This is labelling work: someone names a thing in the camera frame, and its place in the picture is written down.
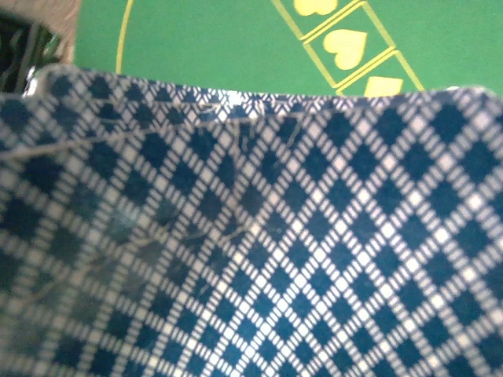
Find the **blue patterned card deck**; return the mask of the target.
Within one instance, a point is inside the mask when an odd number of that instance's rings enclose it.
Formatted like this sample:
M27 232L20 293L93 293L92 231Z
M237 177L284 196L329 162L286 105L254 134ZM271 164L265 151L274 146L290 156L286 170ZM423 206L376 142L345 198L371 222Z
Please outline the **blue patterned card deck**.
M499 376L502 99L53 66L1 97L4 376Z

